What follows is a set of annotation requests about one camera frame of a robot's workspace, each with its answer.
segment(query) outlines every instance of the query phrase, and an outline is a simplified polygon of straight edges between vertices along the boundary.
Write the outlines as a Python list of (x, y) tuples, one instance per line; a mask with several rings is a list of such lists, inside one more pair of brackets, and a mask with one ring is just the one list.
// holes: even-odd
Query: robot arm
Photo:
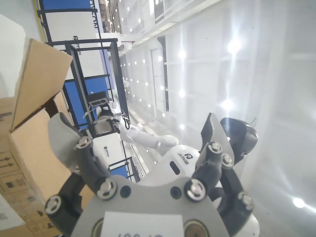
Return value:
[(120, 134), (123, 141), (154, 148), (161, 156), (164, 156), (172, 147), (179, 144), (179, 140), (172, 135), (158, 136), (140, 131), (138, 127), (130, 123), (128, 117), (122, 111), (111, 108), (108, 104), (98, 106), (96, 111), (98, 117), (96, 131), (98, 133), (115, 130)]
[[(67, 237), (124, 236), (127, 233), (129, 236), (158, 234), (164, 237), (234, 236), (249, 219), (254, 205), (232, 167), (223, 163), (223, 154), (231, 151), (230, 145), (225, 143), (228, 140), (223, 137), (223, 128), (214, 114), (210, 114), (206, 123), (213, 130), (203, 140), (205, 145), (192, 176), (158, 186), (139, 185), (122, 176), (112, 176), (94, 155), (93, 141), (83, 136), (74, 146), (80, 176), (72, 174), (60, 192), (49, 198), (45, 206), (48, 217)], [(179, 157), (184, 164), (185, 158), (192, 160), (189, 154)], [(222, 174), (225, 196), (216, 209), (208, 195)], [(95, 196), (82, 211), (78, 207), (78, 193), (84, 183)], [(134, 218), (133, 226), (137, 228), (126, 231), (130, 221), (126, 219), (128, 215)], [(144, 215), (150, 220), (140, 219)], [(168, 217), (170, 226), (162, 227), (157, 222), (159, 217)]]

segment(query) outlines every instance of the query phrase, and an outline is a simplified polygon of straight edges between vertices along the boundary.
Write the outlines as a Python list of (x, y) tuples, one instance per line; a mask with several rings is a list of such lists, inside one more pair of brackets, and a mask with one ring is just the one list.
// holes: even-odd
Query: ceiling light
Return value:
[(233, 39), (228, 43), (227, 50), (231, 54), (236, 54), (241, 48), (240, 40)]
[(185, 91), (182, 89), (179, 91), (179, 96), (183, 98), (185, 96)]
[(294, 198), (293, 199), (293, 204), (297, 208), (303, 208), (305, 206), (305, 202), (301, 198)]
[(185, 57), (186, 57), (186, 53), (185, 53), (185, 51), (180, 51), (179, 52), (179, 54), (178, 54), (178, 57), (180, 58), (180, 59), (184, 59)]
[(233, 104), (229, 99), (226, 99), (224, 102), (222, 102), (220, 106), (225, 110), (231, 110), (233, 108)]

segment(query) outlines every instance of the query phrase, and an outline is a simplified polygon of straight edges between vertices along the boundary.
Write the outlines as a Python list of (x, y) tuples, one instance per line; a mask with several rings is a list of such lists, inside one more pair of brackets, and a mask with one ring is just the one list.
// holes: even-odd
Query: metal bolt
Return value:
[(82, 137), (79, 141), (78, 144), (76, 145), (77, 148), (82, 149), (88, 146), (91, 143), (91, 139), (89, 137)]
[(61, 205), (61, 198), (59, 195), (53, 195), (50, 197), (46, 204), (46, 213), (47, 214), (53, 214), (55, 213)]
[(229, 156), (223, 156), (223, 162), (225, 164), (231, 164), (232, 163), (232, 159)]
[(218, 142), (211, 143), (212, 150), (214, 152), (221, 152), (221, 145)]
[(193, 201), (201, 201), (206, 195), (204, 185), (198, 179), (191, 179), (191, 186), (190, 189), (187, 190), (187, 195)]
[(102, 200), (108, 200), (116, 193), (116, 189), (116, 182), (108, 177), (105, 182), (101, 184), (100, 189), (97, 192), (97, 196)]
[(229, 154), (223, 153), (222, 155), (222, 168), (231, 169), (234, 166), (233, 160)]
[(238, 194), (238, 199), (242, 201), (242, 203), (245, 205), (247, 210), (254, 209), (254, 202), (247, 192), (245, 191), (240, 192)]
[(248, 196), (248, 195), (244, 195), (243, 198), (242, 198), (242, 202), (243, 202), (245, 205), (250, 205), (250, 204), (252, 204), (251, 197)]

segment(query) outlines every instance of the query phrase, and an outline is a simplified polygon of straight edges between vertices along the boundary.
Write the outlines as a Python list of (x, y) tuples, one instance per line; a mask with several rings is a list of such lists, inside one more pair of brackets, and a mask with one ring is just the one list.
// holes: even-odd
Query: jarvis logo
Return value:
[(189, 164), (189, 162), (187, 161), (187, 159), (193, 158), (193, 156), (192, 156), (191, 154), (185, 154), (185, 155), (183, 155), (183, 154), (178, 153), (178, 155), (182, 158), (183, 162), (184, 162), (186, 165)]
[(107, 147), (104, 147), (104, 153), (106, 154), (107, 157), (110, 157), (109, 151), (107, 150)]
[(193, 158), (191, 154), (185, 154), (184, 156), (185, 156), (187, 159)]

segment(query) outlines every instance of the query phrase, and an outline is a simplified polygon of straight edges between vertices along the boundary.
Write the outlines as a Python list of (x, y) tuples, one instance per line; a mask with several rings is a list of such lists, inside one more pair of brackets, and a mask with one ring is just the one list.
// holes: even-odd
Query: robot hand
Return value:
[[(52, 119), (56, 122), (60, 117), (57, 114)], [(74, 141), (79, 132), (72, 133), (70, 130), (74, 129), (64, 125), (67, 126), (67, 140), (71, 137)], [(134, 184), (122, 176), (111, 176), (107, 165), (101, 164), (94, 155), (92, 140), (81, 137), (72, 147), (73, 151), (68, 149), (68, 154), (73, 154), (78, 163), (80, 176), (73, 173), (60, 192), (47, 201), (45, 209), (49, 218), (65, 236), (71, 237), (234, 236), (247, 222), (254, 204), (231, 169), (236, 156), (214, 114), (209, 115), (201, 134), (202, 151), (192, 176), (158, 186)], [(209, 196), (219, 179), (224, 196), (216, 209)], [(95, 196), (82, 211), (78, 196), (85, 184)], [(137, 231), (128, 224), (127, 215), (133, 218)], [(161, 217), (168, 218), (170, 227), (162, 227), (162, 221), (157, 221)], [(131, 233), (120, 232), (122, 229)]]

